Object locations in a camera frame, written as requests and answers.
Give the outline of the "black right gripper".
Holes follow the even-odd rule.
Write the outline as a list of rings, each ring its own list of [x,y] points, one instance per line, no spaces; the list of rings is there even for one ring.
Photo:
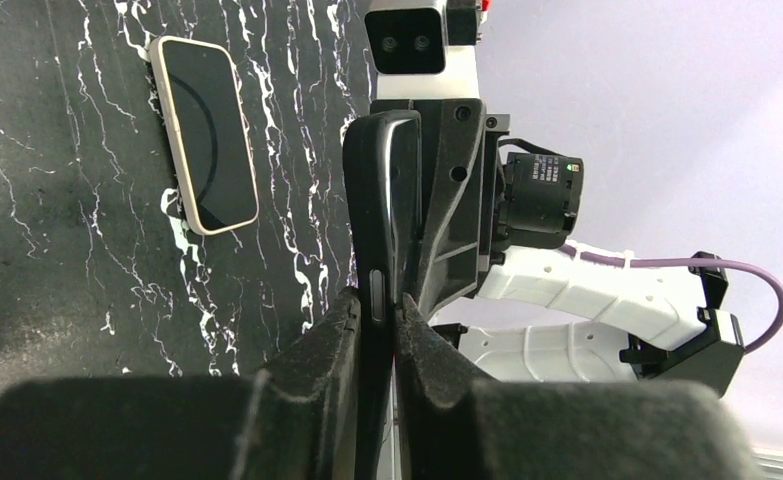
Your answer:
[[[476,295],[492,253],[496,140],[477,98],[375,100],[370,112],[408,111],[420,120],[422,223],[413,284],[404,290],[425,318]]]

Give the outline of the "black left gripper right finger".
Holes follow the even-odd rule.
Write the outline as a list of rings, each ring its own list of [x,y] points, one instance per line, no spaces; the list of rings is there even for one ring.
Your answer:
[[[696,383],[494,379],[404,296],[396,312],[405,479],[758,479],[748,442]]]

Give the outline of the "black phone with light edge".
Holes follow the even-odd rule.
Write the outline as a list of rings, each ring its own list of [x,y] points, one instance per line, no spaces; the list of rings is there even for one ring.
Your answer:
[[[369,253],[370,311],[374,321],[390,310],[411,282],[420,221],[419,119],[385,112],[377,118],[376,138],[369,146],[370,192],[375,195],[368,218],[374,222]]]

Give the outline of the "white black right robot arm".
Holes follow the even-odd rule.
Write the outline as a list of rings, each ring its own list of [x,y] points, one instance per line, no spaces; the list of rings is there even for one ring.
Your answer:
[[[584,164],[509,134],[476,99],[376,100],[402,153],[391,200],[418,230],[403,290],[431,318],[453,301],[518,300],[573,316],[564,326],[444,336],[510,381],[698,382],[728,390],[747,351],[722,303],[722,260],[634,259],[572,242]]]

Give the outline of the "black phone case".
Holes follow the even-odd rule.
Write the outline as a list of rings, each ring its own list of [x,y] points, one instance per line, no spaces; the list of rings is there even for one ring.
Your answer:
[[[374,479],[382,448],[394,357],[400,260],[408,240],[395,236],[395,194],[406,194],[420,159],[420,116],[389,110],[348,127],[342,166],[361,305],[354,476]]]

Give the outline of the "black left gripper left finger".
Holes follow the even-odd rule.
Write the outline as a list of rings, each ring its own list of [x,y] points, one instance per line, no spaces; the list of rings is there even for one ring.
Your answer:
[[[351,479],[360,303],[245,377],[32,380],[0,396],[0,479]]]

